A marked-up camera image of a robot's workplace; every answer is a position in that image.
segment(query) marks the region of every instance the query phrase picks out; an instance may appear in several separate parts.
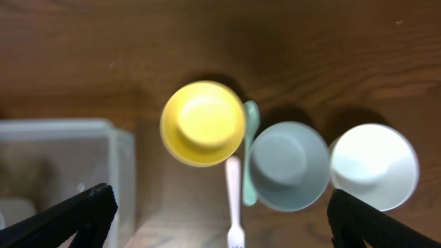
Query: yellow cup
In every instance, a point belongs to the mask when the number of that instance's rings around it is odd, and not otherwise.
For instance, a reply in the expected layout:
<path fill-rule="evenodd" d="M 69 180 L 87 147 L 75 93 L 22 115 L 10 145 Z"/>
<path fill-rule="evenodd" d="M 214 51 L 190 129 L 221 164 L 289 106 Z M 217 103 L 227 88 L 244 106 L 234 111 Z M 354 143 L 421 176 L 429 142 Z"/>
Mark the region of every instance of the yellow cup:
<path fill-rule="evenodd" d="M 208 167 L 232 155 L 245 134 L 242 102 L 227 86 L 197 81 L 178 90 L 161 116 L 161 137 L 179 161 Z"/>

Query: clear plastic container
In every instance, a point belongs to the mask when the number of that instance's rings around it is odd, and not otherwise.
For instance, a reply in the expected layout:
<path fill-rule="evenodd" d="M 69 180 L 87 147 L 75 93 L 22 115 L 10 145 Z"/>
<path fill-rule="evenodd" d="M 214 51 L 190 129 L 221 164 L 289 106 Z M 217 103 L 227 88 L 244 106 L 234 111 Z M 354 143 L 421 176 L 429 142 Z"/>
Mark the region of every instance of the clear plastic container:
<path fill-rule="evenodd" d="M 105 247 L 134 232 L 134 137 L 103 119 L 0 121 L 0 198 L 47 209 L 99 183 L 112 186 L 118 212 Z"/>

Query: fork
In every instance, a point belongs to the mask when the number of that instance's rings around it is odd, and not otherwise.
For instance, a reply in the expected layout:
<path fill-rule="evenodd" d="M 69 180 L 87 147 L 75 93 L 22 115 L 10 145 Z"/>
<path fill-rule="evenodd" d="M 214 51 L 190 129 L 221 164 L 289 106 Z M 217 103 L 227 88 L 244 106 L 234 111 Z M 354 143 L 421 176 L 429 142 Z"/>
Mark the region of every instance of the fork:
<path fill-rule="evenodd" d="M 245 232 L 240 225 L 240 160 L 236 156 L 227 159 L 225 165 L 227 176 L 229 215 L 232 226 L 228 231 L 229 248 L 245 248 Z"/>

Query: gray cup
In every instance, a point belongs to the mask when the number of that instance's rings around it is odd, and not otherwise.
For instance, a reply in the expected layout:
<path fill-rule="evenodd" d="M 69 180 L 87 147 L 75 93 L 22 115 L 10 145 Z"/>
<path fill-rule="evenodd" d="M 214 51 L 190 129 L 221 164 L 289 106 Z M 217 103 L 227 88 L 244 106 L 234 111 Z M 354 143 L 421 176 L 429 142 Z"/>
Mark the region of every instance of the gray cup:
<path fill-rule="evenodd" d="M 277 211 L 308 207 L 329 182 L 326 142 L 302 123 L 287 121 L 268 127 L 254 141 L 249 165 L 259 200 Z"/>

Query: brown wooden surface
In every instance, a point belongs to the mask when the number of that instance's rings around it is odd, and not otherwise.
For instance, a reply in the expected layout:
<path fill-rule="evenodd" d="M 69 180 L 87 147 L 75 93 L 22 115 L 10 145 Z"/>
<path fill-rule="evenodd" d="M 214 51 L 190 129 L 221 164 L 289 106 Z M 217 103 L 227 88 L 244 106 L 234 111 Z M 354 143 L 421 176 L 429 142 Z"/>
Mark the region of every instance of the brown wooden surface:
<path fill-rule="evenodd" d="M 167 99 L 218 79 L 331 141 L 367 121 L 400 130 L 420 183 L 388 212 L 441 241 L 441 1 L 0 0 L 0 115 L 103 117 L 137 142 L 131 247 L 226 247 L 223 166 L 176 162 L 158 135 Z M 247 247 L 331 247 L 331 189 L 304 211 L 243 208 Z"/>

